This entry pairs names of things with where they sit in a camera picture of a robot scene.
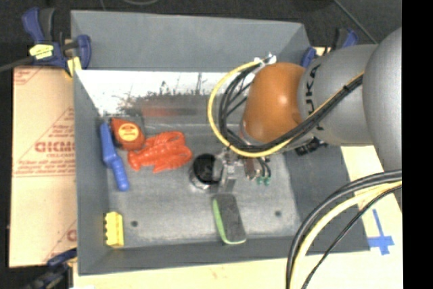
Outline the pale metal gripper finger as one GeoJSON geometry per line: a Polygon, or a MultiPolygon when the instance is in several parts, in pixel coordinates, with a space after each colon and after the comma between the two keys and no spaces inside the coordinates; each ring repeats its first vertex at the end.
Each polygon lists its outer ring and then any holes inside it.
{"type": "Polygon", "coordinates": [[[224,164],[220,158],[216,158],[212,167],[212,181],[220,184],[223,181],[224,164]]]}
{"type": "Polygon", "coordinates": [[[236,168],[234,164],[227,164],[225,170],[224,192],[231,193],[237,180],[236,168]]]}

